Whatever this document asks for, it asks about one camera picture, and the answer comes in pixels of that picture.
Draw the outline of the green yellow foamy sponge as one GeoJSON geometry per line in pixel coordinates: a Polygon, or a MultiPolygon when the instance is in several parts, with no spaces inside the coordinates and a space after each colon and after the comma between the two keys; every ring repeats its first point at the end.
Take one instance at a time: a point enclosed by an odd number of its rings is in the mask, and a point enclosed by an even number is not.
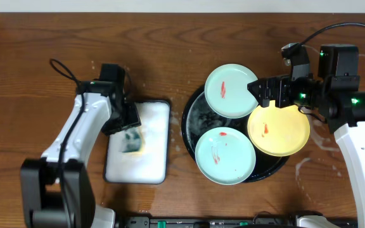
{"type": "Polygon", "coordinates": [[[122,153],[140,153],[144,148],[144,137],[141,127],[134,127],[124,131],[120,151],[122,153]]]}

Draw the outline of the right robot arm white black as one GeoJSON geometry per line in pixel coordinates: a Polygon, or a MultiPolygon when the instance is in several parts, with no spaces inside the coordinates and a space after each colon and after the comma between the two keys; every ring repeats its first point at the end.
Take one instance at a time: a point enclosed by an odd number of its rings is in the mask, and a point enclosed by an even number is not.
{"type": "Polygon", "coordinates": [[[248,91],[265,108],[297,105],[316,109],[346,162],[357,208],[357,225],[365,227],[365,92],[359,90],[359,50],[351,44],[321,46],[318,76],[309,69],[309,57],[301,44],[282,50],[291,65],[289,75],[259,79],[247,85],[248,91]]]}

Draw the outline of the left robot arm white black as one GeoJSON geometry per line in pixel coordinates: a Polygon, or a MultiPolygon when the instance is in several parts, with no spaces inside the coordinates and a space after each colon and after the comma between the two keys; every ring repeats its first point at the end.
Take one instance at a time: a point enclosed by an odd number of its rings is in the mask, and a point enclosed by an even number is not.
{"type": "Polygon", "coordinates": [[[135,104],[125,102],[123,83],[81,82],[57,138],[20,168],[25,225],[115,227],[114,210],[95,202],[86,166],[100,132],[109,136],[139,124],[135,104]]]}

